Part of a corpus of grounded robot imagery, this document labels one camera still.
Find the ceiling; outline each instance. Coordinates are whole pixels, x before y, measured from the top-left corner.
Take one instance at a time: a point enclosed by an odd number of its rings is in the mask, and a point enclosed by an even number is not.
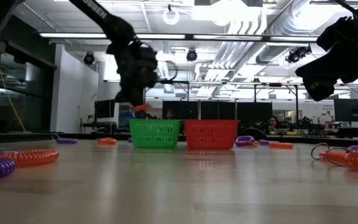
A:
[[[267,23],[272,20],[289,2],[290,0],[276,0],[277,4],[273,7],[266,7]],[[230,25],[217,26],[213,21],[199,21],[192,19],[194,0],[184,0],[180,6],[172,6],[180,15],[179,21],[175,25],[168,25],[163,20],[163,13],[167,9],[166,5],[149,5],[149,4],[102,4],[110,13],[120,16],[127,20],[134,27],[137,33],[176,33],[176,34],[227,34],[230,32]],[[327,26],[335,23],[342,16],[350,16],[338,6],[327,6],[328,10],[333,9],[335,13],[328,16],[321,26],[314,30],[310,35],[320,35]],[[81,11],[79,11],[70,2],[56,2],[54,0],[26,0],[25,4],[21,4],[14,12],[18,18],[28,23],[39,32],[95,32],[101,33],[101,29]],[[108,40],[56,40],[58,43],[65,44],[67,51],[74,52],[80,58],[86,52],[95,52],[100,60],[104,60],[104,51],[110,44]],[[179,70],[184,71],[181,78],[188,78],[188,73],[195,72],[195,68],[199,63],[212,63],[223,46],[224,42],[219,41],[147,41],[155,50],[171,54],[175,59],[175,63]],[[253,78],[260,78],[262,82],[287,82],[288,77],[296,75],[294,71],[297,67],[302,66],[316,57],[324,55],[324,51],[316,44],[311,45],[314,55],[307,55],[298,63],[288,68],[288,64],[284,62],[285,54],[275,57],[268,66],[255,72],[254,75],[243,77],[241,82],[250,82]],[[185,57],[188,49],[196,49],[198,60],[195,62],[187,62]]]

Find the table surface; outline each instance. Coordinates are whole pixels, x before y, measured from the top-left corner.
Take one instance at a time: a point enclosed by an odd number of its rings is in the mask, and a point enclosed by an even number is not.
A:
[[[0,179],[0,223],[358,223],[358,172],[313,161],[312,145],[233,151],[53,141],[53,164]]]

